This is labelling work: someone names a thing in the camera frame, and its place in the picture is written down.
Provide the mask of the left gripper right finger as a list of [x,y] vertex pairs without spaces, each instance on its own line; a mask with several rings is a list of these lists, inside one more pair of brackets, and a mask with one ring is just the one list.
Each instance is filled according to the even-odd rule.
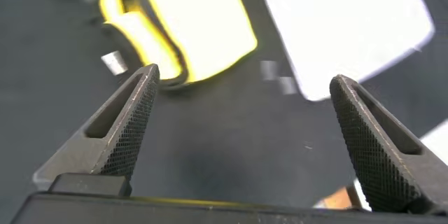
[[447,165],[353,79],[330,97],[351,163],[373,211],[447,213]]

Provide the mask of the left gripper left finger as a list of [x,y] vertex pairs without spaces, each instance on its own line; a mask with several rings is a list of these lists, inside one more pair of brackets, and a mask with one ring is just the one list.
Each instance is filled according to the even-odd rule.
[[118,175],[130,179],[155,100],[160,72],[151,64],[134,72],[33,174],[47,190],[60,174]]

